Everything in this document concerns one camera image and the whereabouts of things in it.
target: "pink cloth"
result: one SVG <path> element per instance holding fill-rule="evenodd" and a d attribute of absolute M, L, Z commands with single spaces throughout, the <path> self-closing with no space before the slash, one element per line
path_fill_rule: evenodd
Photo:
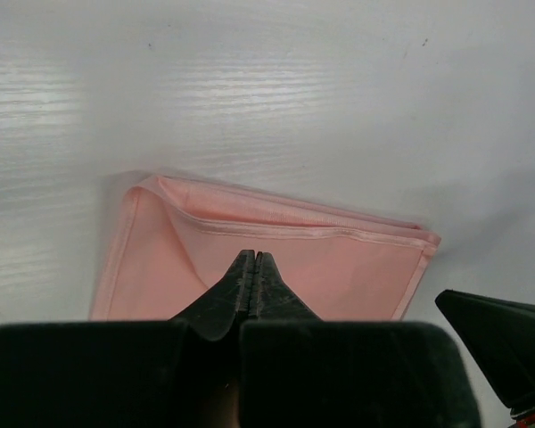
<path fill-rule="evenodd" d="M 398 319 L 439 242 L 409 223 L 154 176 L 125 196 L 92 318 L 173 317 L 249 249 L 271 252 L 324 320 Z"/>

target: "white table surface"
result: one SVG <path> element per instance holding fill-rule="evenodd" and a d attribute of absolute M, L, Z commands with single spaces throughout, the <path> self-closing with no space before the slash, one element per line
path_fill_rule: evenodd
<path fill-rule="evenodd" d="M 86 318 L 157 169 L 423 221 L 407 319 L 450 330 L 446 288 L 535 303 L 535 2 L 0 0 L 0 323 Z"/>

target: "fabric fold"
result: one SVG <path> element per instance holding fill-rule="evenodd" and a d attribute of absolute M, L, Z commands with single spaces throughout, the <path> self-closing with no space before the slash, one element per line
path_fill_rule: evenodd
<path fill-rule="evenodd" d="M 92 318 L 173 317 L 251 249 L 323 319 L 398 319 L 439 243 L 413 223 L 153 176 L 124 197 Z"/>

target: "pink fabric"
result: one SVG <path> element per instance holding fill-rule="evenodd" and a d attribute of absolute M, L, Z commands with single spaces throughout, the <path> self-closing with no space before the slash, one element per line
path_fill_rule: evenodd
<path fill-rule="evenodd" d="M 250 249 L 271 252 L 325 320 L 398 319 L 439 242 L 409 223 L 154 176 L 125 196 L 92 318 L 173 317 Z"/>

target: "folded pink napkin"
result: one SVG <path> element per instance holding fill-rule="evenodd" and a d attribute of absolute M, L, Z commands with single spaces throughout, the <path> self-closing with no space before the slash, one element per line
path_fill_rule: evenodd
<path fill-rule="evenodd" d="M 439 242 L 418 225 L 154 176 L 125 196 L 92 318 L 171 318 L 249 249 L 272 253 L 324 320 L 398 319 Z"/>

